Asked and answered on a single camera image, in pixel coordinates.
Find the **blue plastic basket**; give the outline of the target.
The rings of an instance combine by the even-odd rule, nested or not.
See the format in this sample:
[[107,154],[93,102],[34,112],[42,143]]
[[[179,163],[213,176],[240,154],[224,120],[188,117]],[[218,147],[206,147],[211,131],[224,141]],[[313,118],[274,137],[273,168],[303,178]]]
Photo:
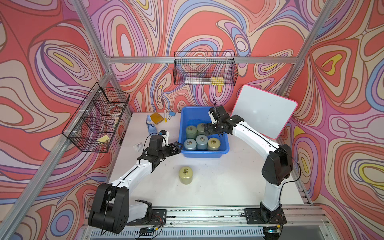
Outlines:
[[179,142],[186,158],[220,158],[230,150],[227,134],[208,135],[205,125],[211,122],[210,107],[185,107],[181,111]]

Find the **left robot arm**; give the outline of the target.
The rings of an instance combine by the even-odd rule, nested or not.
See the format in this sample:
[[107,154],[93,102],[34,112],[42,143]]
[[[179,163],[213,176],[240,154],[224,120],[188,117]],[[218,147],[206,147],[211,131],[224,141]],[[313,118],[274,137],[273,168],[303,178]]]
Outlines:
[[182,148],[179,142],[154,149],[148,147],[123,176],[110,184],[100,184],[89,213],[88,225],[118,234],[128,223],[149,224],[155,218],[152,203],[136,200],[131,204],[130,193],[154,172],[162,160],[180,154]]

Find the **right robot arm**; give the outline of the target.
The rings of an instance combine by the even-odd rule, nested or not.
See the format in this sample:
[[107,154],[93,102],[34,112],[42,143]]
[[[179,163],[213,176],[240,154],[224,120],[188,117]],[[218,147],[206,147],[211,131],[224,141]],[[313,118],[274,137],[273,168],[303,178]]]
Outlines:
[[264,158],[262,176],[266,181],[265,193],[260,203],[259,216],[264,223],[270,223],[278,215],[282,215],[281,195],[284,184],[293,170],[292,150],[288,145],[279,145],[254,130],[243,118],[228,114],[209,113],[211,122],[205,124],[207,135],[233,135]]

